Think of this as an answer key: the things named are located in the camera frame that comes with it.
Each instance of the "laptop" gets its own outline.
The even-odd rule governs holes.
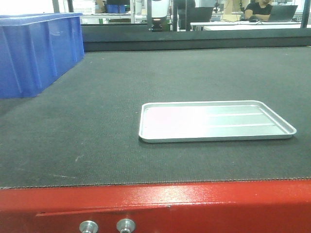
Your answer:
[[[187,10],[187,22],[210,22],[214,7],[194,7]]]
[[[289,22],[292,21],[297,5],[273,6],[268,22]]]

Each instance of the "dark gray belt surface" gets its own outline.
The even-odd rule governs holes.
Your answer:
[[[311,48],[87,53],[35,98],[0,100],[0,187],[311,177]],[[291,139],[147,144],[147,102],[259,100]]]

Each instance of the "red metal frame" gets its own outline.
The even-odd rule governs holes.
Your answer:
[[[0,190],[0,233],[117,233],[126,217],[135,233],[310,233],[311,180]]]

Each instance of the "blue box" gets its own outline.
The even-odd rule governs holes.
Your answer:
[[[125,13],[125,5],[106,5],[107,13]]]
[[[0,16],[0,98],[35,97],[83,59],[81,15]]]

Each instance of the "metal bolt head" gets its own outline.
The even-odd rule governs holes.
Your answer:
[[[97,233],[98,225],[96,224],[96,222],[90,220],[84,221],[81,222],[79,230],[81,231],[81,233]]]
[[[132,233],[135,230],[136,224],[130,219],[121,219],[117,223],[117,229],[120,233]]]

